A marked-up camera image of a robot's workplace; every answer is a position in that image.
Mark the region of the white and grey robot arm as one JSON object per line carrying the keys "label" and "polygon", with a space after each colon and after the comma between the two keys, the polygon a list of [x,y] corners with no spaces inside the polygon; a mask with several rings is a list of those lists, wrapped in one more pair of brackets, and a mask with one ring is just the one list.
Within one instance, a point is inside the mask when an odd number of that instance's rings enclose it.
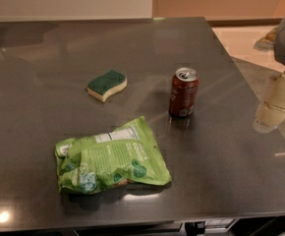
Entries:
{"label": "white and grey robot arm", "polygon": [[[285,66],[285,17],[279,24],[273,42],[274,59]],[[254,128],[269,133],[285,120],[285,70],[269,79],[265,100],[258,106]]]}

